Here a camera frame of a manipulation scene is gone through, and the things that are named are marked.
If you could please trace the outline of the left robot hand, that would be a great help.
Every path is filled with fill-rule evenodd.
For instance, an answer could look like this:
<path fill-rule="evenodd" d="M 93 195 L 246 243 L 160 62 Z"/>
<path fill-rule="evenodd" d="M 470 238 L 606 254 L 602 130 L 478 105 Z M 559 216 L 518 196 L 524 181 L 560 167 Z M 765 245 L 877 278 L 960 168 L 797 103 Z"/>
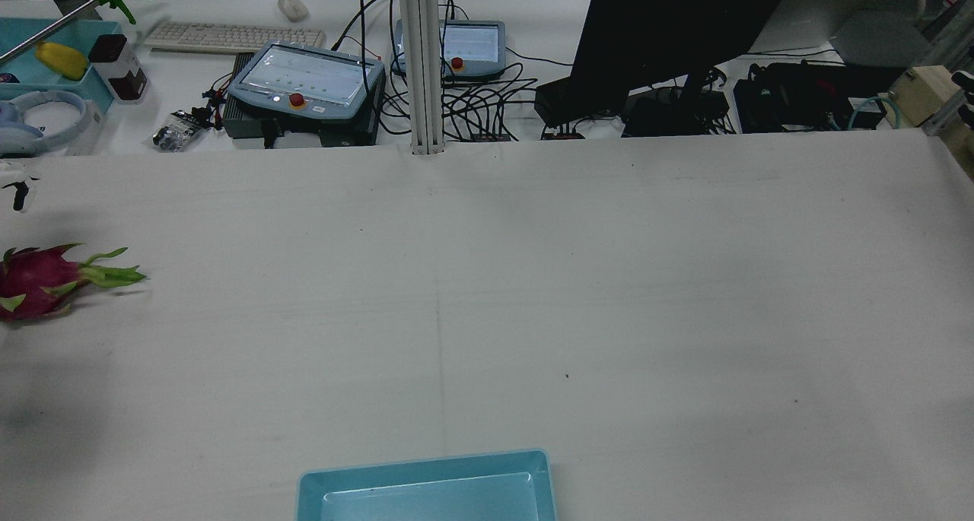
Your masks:
<path fill-rule="evenodd" d="M 36 183 L 42 179 L 38 173 L 27 171 L 2 171 L 1 188 L 13 188 L 14 199 L 11 208 L 21 213 L 28 212 L 29 206 L 36 196 Z"/>

